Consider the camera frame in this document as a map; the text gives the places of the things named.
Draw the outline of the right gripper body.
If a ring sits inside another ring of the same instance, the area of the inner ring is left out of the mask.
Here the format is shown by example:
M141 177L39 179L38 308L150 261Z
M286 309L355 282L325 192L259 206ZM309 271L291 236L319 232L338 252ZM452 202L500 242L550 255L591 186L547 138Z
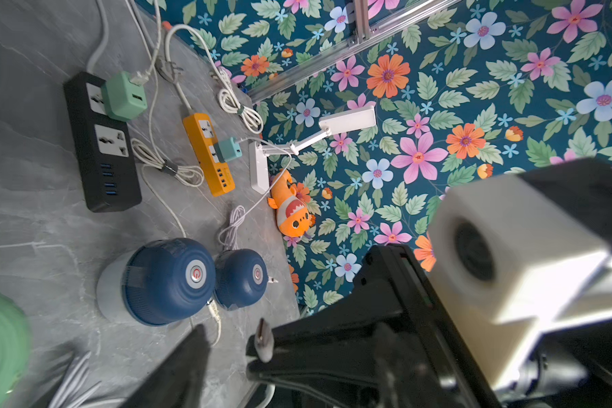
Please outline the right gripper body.
M253 381L337 407L496 407L499 402L413 252L374 246L350 295L271 332Z

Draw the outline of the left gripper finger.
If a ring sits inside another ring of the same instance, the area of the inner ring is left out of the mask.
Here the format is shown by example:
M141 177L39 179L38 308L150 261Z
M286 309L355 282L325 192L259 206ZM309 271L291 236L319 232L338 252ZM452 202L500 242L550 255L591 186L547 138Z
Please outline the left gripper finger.
M211 346L197 325L120 407L199 407Z

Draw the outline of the blue meat grinder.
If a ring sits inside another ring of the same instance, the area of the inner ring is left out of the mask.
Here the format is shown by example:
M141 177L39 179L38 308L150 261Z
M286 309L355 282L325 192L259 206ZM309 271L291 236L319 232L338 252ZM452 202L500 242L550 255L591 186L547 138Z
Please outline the blue meat grinder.
M166 326L202 310L215 282L214 259L200 242L158 240L109 263L98 279L96 299L111 322Z
M214 296L227 310L246 308L265 295L269 276L263 258L251 249L228 250L215 260Z

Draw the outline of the blue meat grinder front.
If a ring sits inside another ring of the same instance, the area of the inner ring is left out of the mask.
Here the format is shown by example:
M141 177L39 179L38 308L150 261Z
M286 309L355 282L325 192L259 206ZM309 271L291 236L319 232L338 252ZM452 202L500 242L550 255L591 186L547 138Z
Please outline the blue meat grinder front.
M215 260L214 296L227 310L246 308L265 295L269 276L263 258L251 249L228 250Z

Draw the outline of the green meat grinder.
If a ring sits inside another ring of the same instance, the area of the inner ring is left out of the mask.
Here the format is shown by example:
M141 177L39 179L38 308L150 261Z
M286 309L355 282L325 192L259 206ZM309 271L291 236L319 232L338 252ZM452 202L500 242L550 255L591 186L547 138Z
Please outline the green meat grinder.
M26 315L13 300L0 293L0 406L27 370L30 344Z

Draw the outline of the teal charger adapter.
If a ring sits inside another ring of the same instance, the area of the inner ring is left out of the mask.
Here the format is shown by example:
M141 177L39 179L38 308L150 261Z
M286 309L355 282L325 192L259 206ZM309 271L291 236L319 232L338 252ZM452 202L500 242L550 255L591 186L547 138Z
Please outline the teal charger adapter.
M240 142L236 138L222 139L214 145L221 163L230 163L242 157Z

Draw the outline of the green charger adapter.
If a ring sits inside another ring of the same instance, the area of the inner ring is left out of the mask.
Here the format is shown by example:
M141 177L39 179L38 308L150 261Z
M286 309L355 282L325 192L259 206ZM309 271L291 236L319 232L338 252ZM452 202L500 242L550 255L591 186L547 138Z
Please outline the green charger adapter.
M107 80L101 91L106 115L111 119L128 122L148 108L144 87L133 83L129 72L121 71Z

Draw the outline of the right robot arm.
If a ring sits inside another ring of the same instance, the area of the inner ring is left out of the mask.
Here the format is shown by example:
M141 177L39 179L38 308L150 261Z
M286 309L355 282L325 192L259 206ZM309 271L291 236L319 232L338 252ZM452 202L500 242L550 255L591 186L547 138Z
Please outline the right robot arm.
M451 188L435 264L371 248L350 295L248 341L249 379L337 407L498 407L588 374L544 336L612 320L612 166L583 158Z

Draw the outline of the orange clownfish plush toy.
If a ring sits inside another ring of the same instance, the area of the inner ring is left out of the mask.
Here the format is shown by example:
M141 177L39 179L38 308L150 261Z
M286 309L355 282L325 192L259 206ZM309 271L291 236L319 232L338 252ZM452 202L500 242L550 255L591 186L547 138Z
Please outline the orange clownfish plush toy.
M292 185L292 175L287 170L274 179L268 204L275 210L278 230L284 236L302 237L315 222L305 203L297 197L297 187Z

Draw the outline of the white folding desk lamp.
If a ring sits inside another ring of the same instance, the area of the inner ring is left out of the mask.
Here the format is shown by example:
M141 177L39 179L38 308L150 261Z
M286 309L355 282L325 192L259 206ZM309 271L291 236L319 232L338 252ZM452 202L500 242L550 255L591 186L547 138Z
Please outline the white folding desk lamp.
M253 141L249 148L252 189L262 195L270 191L268 166L270 156L298 156L304 149L335 134L360 131L376 125L375 107L370 105L355 110L347 110L319 120L320 130L304 140L289 144L271 144L259 138L248 138L248 140Z

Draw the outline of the black power strip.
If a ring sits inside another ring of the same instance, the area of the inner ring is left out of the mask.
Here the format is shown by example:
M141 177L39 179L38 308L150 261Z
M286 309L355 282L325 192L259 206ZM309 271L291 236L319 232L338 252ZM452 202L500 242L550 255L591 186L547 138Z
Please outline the black power strip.
M129 127L107 116L104 83L82 71L63 86L84 199L93 213L122 212L142 202Z

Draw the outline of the orange power strip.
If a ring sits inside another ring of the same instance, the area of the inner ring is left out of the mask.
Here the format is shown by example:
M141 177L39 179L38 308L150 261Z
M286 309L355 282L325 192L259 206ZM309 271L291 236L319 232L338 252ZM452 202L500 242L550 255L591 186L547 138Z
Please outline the orange power strip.
M209 115L189 115L183 119L183 125L212 195L221 197L232 192L236 185L229 165L219 159L216 151L218 139Z

